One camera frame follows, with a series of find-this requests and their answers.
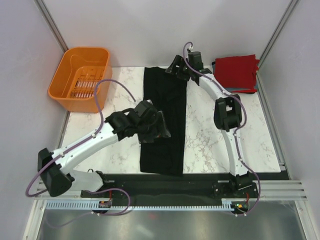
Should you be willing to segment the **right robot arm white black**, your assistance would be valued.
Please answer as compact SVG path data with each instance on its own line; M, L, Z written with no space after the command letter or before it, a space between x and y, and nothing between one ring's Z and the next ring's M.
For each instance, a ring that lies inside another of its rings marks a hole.
M189 51L185 57L176 55L165 70L183 81L194 81L214 100L213 122L222 133L229 160L227 194L234 197L259 196L254 171L245 163L240 129L247 123L247 113L240 96L233 95L217 82L208 68L204 68L199 51Z

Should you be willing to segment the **orange plastic basket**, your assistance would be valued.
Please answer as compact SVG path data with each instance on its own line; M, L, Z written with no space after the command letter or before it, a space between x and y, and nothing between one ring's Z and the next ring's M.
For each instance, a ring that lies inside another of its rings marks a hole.
M112 78L109 59L103 47L70 48L57 67L48 95L69 112L97 113L94 90L99 81Z

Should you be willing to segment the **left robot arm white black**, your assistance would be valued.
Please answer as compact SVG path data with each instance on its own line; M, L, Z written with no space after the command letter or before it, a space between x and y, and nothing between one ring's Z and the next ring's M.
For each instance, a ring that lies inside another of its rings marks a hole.
M110 185L97 172L76 171L75 167L101 149L137 135L141 144L154 143L158 138L171 137L164 113L150 100L135 108L113 112L99 127L66 147L38 152L37 170L51 197L65 194L72 187L106 196Z

